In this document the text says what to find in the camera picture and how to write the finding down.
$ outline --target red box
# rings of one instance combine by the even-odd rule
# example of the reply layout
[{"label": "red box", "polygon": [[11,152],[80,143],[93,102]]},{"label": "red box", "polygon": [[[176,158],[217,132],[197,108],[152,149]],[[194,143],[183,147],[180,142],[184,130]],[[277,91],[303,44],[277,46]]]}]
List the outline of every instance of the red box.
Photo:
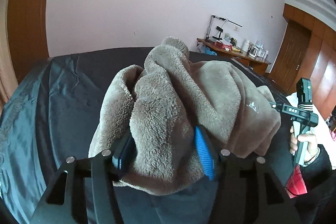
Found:
[{"label": "red box", "polygon": [[222,48],[223,48],[224,50],[228,48],[229,51],[231,51],[231,50],[232,50],[232,45],[224,45],[224,44],[223,44],[223,47],[222,47]]},{"label": "red box", "polygon": [[216,47],[216,48],[222,48],[223,46],[223,43],[220,43],[220,42],[214,42],[213,45]]}]

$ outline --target black sleeve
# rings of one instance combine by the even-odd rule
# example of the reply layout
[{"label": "black sleeve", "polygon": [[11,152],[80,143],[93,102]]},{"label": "black sleeve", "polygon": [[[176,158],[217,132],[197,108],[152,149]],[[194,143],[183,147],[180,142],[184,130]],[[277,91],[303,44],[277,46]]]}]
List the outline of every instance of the black sleeve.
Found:
[{"label": "black sleeve", "polygon": [[300,167],[302,178],[308,192],[322,184],[332,174],[329,155],[323,145],[319,144],[319,148],[320,154],[317,159],[307,167]]},{"label": "black sleeve", "polygon": [[329,155],[323,145],[320,154],[307,167],[300,167],[307,194],[293,199],[303,224],[313,223],[323,210],[335,190],[335,174],[332,171]]}]

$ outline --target wooden door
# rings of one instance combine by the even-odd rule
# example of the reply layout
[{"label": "wooden door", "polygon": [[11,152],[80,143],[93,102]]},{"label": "wooden door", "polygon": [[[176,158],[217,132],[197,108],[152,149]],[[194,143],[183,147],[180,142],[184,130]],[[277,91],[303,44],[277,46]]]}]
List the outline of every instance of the wooden door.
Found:
[{"label": "wooden door", "polygon": [[283,42],[269,78],[285,93],[291,85],[306,55],[311,31],[302,25],[289,21]]},{"label": "wooden door", "polygon": [[46,0],[8,0],[8,45],[18,83],[49,57],[45,11]]}]

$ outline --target wooden door frame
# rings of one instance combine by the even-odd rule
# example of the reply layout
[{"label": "wooden door frame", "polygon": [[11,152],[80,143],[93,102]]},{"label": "wooden door frame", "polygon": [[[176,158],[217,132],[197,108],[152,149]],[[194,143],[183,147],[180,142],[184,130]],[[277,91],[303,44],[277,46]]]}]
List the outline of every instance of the wooden door frame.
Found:
[{"label": "wooden door frame", "polygon": [[[287,27],[286,27],[285,34],[284,34],[284,36],[283,36],[283,41],[282,41],[282,43],[281,43],[281,46],[280,46],[280,49],[279,49],[278,56],[277,56],[277,58],[276,58],[276,60],[275,60],[275,62],[274,62],[274,65],[273,65],[273,67],[272,67],[271,72],[270,72],[269,75],[268,75],[268,78],[269,78],[270,80],[272,80],[272,81],[277,85],[277,88],[280,88],[280,89],[281,89],[281,92],[285,93],[285,95],[290,95],[290,94],[293,93],[293,92],[292,92],[292,88],[293,88],[293,86],[294,86],[295,89],[296,89],[296,83],[297,83],[297,80],[296,80],[296,79],[297,79],[297,76],[298,76],[298,74],[299,74],[299,70],[297,70],[297,72],[296,72],[296,77],[295,77],[293,83],[290,83],[290,86],[288,87],[287,90],[285,90],[282,86],[280,86],[280,83],[275,82],[275,81],[273,80],[272,76],[274,75],[274,67],[276,67],[276,65],[277,65],[277,61],[279,60],[279,59],[278,59],[278,58],[279,58],[279,54],[280,54],[281,49],[282,49],[282,47],[283,47],[283,45],[284,45],[283,42],[284,42],[284,40],[285,40],[285,38],[286,38],[286,34],[287,34],[287,32],[288,32],[288,26],[289,26],[290,24],[291,24],[291,26],[295,26],[295,25],[297,25],[299,28],[302,28],[302,29],[304,29],[304,30],[307,30],[307,32],[310,32],[310,40],[311,40],[311,36],[312,36],[312,32],[311,32],[311,30],[309,30],[308,28],[306,28],[306,27],[303,26],[302,24],[296,22],[295,20],[292,20],[292,19],[289,19],[289,20],[288,20],[288,24],[287,24]],[[303,62],[304,62],[304,60],[305,60],[306,55],[307,55],[308,47],[309,47],[309,44],[310,44],[310,40],[308,41],[306,52],[304,53],[304,57],[302,58],[302,62],[301,62],[301,64],[300,64],[300,69],[301,69],[301,66],[302,66],[302,64],[303,64]]]},{"label": "wooden door frame", "polygon": [[46,1],[8,0],[8,42],[19,83],[38,61],[49,57],[45,25]]}]

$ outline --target white cloth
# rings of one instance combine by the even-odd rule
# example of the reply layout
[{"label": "white cloth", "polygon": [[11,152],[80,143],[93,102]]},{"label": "white cloth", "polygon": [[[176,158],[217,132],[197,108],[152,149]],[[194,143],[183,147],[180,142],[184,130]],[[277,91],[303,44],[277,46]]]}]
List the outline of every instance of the white cloth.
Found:
[{"label": "white cloth", "polygon": [[[286,98],[293,107],[297,107],[298,99],[296,92]],[[319,123],[316,127],[312,127],[310,131],[316,135],[318,144],[322,144],[324,146],[329,155],[333,169],[336,169],[336,142],[334,142],[331,138],[329,128],[315,105],[313,105],[313,112],[319,116]]]}]

